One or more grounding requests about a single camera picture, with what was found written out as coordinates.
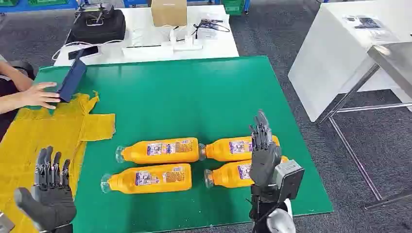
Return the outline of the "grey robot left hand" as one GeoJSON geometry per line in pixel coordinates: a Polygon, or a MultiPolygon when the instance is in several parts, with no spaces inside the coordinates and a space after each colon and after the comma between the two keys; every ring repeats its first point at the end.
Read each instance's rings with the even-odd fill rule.
{"type": "Polygon", "coordinates": [[[14,201],[40,233],[72,233],[77,210],[69,185],[70,160],[60,166],[61,152],[54,159],[52,153],[52,146],[40,150],[31,190],[17,188],[14,201]]]}

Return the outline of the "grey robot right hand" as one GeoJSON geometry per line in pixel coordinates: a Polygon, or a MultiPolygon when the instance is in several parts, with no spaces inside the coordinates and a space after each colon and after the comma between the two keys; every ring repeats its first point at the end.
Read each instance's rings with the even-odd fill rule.
{"type": "Polygon", "coordinates": [[[255,185],[268,186],[275,183],[275,167],[281,162],[280,146],[273,140],[268,119],[259,109],[250,125],[252,139],[252,162],[249,175],[255,185]]]}

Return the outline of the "person's hand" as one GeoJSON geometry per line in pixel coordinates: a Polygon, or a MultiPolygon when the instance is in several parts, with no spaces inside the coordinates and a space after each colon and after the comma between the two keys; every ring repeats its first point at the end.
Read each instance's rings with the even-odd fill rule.
{"type": "Polygon", "coordinates": [[[46,88],[56,87],[55,82],[43,82],[33,85],[28,90],[20,93],[21,106],[40,106],[46,109],[55,109],[52,103],[60,103],[60,95],[45,91],[46,88]]]}

